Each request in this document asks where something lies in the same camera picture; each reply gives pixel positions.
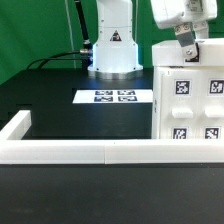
black tabletop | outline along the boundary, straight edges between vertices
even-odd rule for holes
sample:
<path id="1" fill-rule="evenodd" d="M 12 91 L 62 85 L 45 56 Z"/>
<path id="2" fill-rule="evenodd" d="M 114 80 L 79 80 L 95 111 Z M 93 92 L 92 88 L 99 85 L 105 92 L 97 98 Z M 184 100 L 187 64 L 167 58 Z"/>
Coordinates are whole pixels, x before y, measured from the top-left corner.
<path id="1" fill-rule="evenodd" d="M 25 139 L 150 138 L 151 107 L 72 105 L 79 89 L 151 89 L 73 70 L 22 71 L 0 86 L 1 126 L 32 111 Z M 0 223 L 223 224 L 222 164 L 0 165 Z"/>
<path id="2" fill-rule="evenodd" d="M 130 80 L 88 78 L 82 70 L 26 70 L 0 86 L 2 127 L 19 109 L 32 111 L 25 139 L 150 138 L 150 103 L 72 104 L 77 90 L 152 89 L 152 70 Z"/>

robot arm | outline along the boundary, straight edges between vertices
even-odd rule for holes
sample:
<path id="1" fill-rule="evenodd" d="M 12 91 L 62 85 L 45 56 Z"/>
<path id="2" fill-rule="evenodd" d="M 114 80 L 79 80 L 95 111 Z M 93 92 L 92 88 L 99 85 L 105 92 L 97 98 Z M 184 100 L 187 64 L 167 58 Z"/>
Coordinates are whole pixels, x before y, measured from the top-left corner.
<path id="1" fill-rule="evenodd" d="M 174 27 L 186 60 L 199 56 L 196 39 L 208 38 L 208 20 L 217 17 L 216 0 L 151 0 L 154 19 L 160 29 Z"/>

warning label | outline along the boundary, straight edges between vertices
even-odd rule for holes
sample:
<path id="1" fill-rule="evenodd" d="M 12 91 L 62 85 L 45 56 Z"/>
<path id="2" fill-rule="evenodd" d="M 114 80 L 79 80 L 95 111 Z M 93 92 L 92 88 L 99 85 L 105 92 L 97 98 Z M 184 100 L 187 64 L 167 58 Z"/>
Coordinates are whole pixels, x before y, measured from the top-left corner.
<path id="1" fill-rule="evenodd" d="M 186 8 L 191 12 L 203 12 L 201 0 L 186 0 Z"/>
<path id="2" fill-rule="evenodd" d="M 113 34 L 113 36 L 111 37 L 110 41 L 122 41 L 121 37 L 118 33 L 118 31 L 116 30 Z"/>

green wall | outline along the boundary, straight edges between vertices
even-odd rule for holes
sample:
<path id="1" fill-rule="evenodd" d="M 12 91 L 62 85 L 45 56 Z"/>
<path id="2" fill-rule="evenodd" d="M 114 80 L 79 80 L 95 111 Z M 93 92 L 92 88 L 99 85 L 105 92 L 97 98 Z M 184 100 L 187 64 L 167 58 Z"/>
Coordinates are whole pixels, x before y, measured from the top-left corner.
<path id="1" fill-rule="evenodd" d="M 82 3 L 90 39 L 94 43 L 97 39 L 96 1 L 82 0 Z M 218 18 L 210 22 L 212 38 L 224 37 L 223 0 L 218 0 L 218 6 Z M 69 0 L 69 8 L 75 49 L 80 49 L 82 37 L 73 0 Z M 137 22 L 140 63 L 151 67 L 151 46 L 175 39 L 175 36 L 172 29 L 158 30 L 149 0 L 139 0 Z M 70 50 L 64 0 L 0 0 L 0 83 L 25 69 L 33 60 Z M 72 67 L 72 63 L 54 62 L 48 67 Z"/>

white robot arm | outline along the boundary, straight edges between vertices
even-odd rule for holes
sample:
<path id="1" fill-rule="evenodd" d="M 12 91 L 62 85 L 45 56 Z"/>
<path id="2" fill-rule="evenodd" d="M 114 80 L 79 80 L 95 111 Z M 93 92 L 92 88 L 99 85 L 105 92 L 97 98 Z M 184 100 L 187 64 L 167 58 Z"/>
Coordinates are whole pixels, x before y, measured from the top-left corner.
<path id="1" fill-rule="evenodd" d="M 196 39 L 208 38 L 208 20 L 217 17 L 216 0 L 151 0 L 154 19 L 160 29 L 174 27 L 186 60 L 198 56 Z"/>
<path id="2" fill-rule="evenodd" d="M 93 45 L 90 76 L 126 79 L 143 69 L 132 38 L 132 8 L 132 0 L 97 0 L 99 35 Z"/>

